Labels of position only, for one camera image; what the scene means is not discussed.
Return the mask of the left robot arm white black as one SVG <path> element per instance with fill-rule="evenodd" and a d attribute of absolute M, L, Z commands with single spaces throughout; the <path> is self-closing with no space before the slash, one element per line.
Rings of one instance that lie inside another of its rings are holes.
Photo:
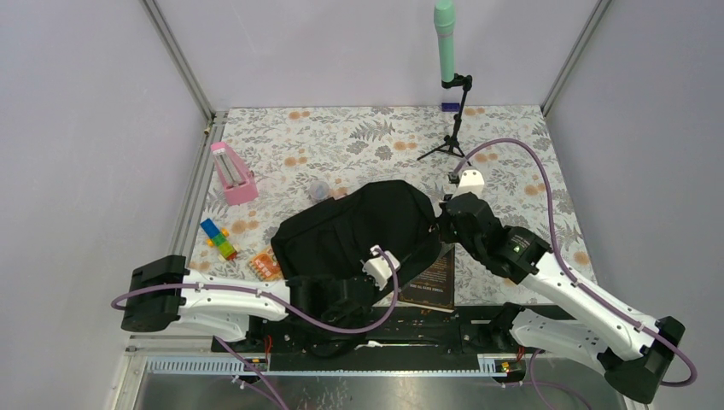
<path fill-rule="evenodd" d="M 134 270 L 130 289 L 115 297 L 129 332 L 183 327 L 253 351 L 265 339 L 264 325 L 282 323 L 315 337 L 356 337 L 381 327 L 392 315 L 390 304 L 379 318 L 373 306 L 400 290 L 400 263 L 374 247 L 347 279 L 296 277 L 271 282 L 213 278 L 189 269 L 181 255 L 169 255 Z"/>

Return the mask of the black student backpack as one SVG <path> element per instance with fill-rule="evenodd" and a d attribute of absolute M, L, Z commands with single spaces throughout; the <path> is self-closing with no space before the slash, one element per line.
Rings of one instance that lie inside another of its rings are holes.
<path fill-rule="evenodd" d="M 401 284 L 431 266 L 442 249 L 430 199 L 399 179 L 365 184 L 289 217 L 271 246 L 292 294 L 313 297 L 361 275 L 373 247 L 400 262 Z"/>

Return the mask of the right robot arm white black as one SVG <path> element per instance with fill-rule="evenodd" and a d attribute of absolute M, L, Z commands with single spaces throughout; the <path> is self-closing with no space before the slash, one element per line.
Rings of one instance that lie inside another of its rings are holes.
<path fill-rule="evenodd" d="M 558 261 L 552 246 L 530 230 L 503 225 L 473 193 L 447 195 L 438 226 L 444 241 L 460 244 L 493 275 L 508 278 L 554 302 L 575 319 L 551 319 L 507 302 L 490 321 L 491 344 L 542 349 L 601 374 L 627 398 L 650 404 L 674 358 L 685 327 L 673 317 L 641 313 Z"/>

